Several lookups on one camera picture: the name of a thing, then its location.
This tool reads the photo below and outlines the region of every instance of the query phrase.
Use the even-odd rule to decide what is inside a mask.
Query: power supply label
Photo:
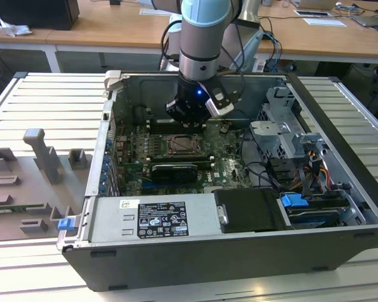
[[[139,204],[137,236],[140,239],[189,236],[185,203]]]

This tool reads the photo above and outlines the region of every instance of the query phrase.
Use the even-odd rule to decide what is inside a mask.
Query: sticker
[[[139,199],[121,199],[119,203],[120,209],[137,209],[140,203]]]
[[[139,208],[137,236],[140,239],[189,236],[184,202],[137,203],[137,207]]]

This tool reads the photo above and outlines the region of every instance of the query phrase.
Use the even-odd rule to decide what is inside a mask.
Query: barcode sticker
[[[139,199],[121,199],[119,203],[120,209],[137,209],[139,207]]]

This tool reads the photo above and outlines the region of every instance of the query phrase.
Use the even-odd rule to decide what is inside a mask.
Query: blue drive latch
[[[282,198],[282,203],[287,206],[309,206],[308,201],[301,197],[301,194],[285,194]]]
[[[73,231],[74,224],[76,222],[76,219],[73,218],[62,218],[59,220],[59,224],[57,225],[57,229],[59,231]]]

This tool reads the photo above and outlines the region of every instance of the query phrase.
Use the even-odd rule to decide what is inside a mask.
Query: laptop
[[[354,21],[365,27],[373,27],[378,25],[378,17],[368,16],[350,16]]]
[[[290,0],[297,8],[332,9],[338,0]]]

